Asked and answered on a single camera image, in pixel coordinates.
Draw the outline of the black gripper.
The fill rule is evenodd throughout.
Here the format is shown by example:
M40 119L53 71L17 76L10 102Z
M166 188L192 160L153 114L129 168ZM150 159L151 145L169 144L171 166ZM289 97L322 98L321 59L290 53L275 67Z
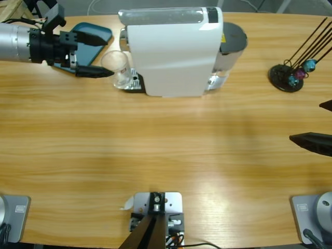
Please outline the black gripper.
M29 31L30 60L33 63L46 61L49 66L59 63L62 67L75 69L76 77L110 77L114 75L100 66L77 66L75 51L77 42L89 46L105 46L107 41L97 35L81 31L60 32L59 35L42 33L38 29Z

